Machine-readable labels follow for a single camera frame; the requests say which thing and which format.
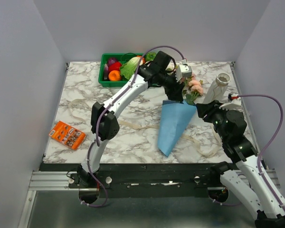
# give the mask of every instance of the white vase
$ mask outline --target white vase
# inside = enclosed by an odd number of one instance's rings
[[[213,80],[206,96],[203,101],[204,104],[209,104],[214,100],[222,99],[225,91],[227,90],[228,84],[230,82],[230,76],[225,73],[221,73]]]

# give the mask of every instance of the red tomato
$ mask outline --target red tomato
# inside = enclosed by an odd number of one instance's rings
[[[113,63],[112,65],[109,66],[109,73],[113,70],[118,70],[119,71],[119,68],[122,66],[122,64],[120,62],[116,62],[116,63]]]

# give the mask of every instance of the table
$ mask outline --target table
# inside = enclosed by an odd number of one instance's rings
[[[237,93],[237,87],[227,62],[189,62],[197,79],[204,82],[206,93],[212,81],[219,73],[231,77],[228,89],[222,102],[227,102],[230,92]],[[55,124],[60,120],[86,133],[87,137],[81,147],[73,151],[60,143],[49,139],[45,151],[44,163],[81,163],[85,159],[88,146],[91,143],[91,109],[98,101],[109,99],[120,88],[104,88],[98,83],[100,62],[71,62],[63,87]],[[79,102],[69,105],[75,99]],[[158,129],[148,126],[159,125],[162,101],[167,100],[163,88],[150,88],[134,99],[120,115],[118,121],[125,121],[135,127],[145,127],[136,130],[126,124],[121,125],[119,133],[108,143],[101,163],[203,163],[231,160],[221,148],[219,140],[213,135],[211,124],[203,122],[194,115],[184,134],[175,148],[166,157],[157,148]],[[203,97],[197,99],[202,103]],[[249,128],[245,136],[253,143]]]

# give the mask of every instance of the flower bouquet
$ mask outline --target flower bouquet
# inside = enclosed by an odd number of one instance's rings
[[[203,95],[202,80],[196,80],[195,74],[183,78],[185,87],[182,91],[184,102],[163,101],[161,122],[157,146],[168,157],[196,112],[194,101]]]

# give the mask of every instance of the gray floor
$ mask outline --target gray floor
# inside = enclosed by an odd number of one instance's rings
[[[222,207],[199,198],[110,199],[104,208],[80,205],[78,193],[39,192],[30,228],[249,228],[243,206]]]

